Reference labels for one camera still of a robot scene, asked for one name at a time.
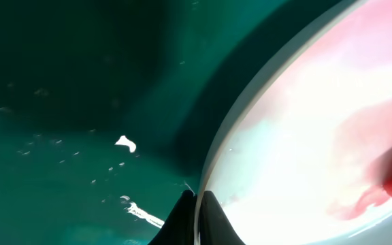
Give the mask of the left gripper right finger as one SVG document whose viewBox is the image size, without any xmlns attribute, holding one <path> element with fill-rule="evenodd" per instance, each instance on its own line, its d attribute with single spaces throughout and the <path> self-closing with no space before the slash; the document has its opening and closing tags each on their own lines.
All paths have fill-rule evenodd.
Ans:
<svg viewBox="0 0 392 245">
<path fill-rule="evenodd" d="M 205 191 L 199 211 L 201 245 L 244 245 L 212 191 Z"/>
</svg>

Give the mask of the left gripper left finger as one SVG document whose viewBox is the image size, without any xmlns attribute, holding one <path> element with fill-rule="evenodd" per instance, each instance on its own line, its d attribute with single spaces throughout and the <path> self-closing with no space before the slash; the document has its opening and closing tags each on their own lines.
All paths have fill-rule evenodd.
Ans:
<svg viewBox="0 0 392 245">
<path fill-rule="evenodd" d="M 185 190 L 148 245 L 193 245 L 196 196 Z"/>
</svg>

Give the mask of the light blue plate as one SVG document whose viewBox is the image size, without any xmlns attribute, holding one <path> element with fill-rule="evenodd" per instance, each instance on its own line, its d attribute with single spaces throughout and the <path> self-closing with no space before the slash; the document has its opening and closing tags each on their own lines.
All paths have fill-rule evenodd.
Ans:
<svg viewBox="0 0 392 245">
<path fill-rule="evenodd" d="M 213 244 L 392 244 L 392 0 L 342 1 L 232 105 L 197 204 Z"/>
</svg>

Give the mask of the teal plastic tray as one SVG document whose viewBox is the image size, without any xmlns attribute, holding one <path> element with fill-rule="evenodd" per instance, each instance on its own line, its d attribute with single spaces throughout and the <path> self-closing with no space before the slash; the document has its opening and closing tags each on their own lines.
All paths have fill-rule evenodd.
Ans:
<svg viewBox="0 0 392 245">
<path fill-rule="evenodd" d="M 0 244 L 137 244 L 253 76 L 335 0 L 0 0 Z"/>
</svg>

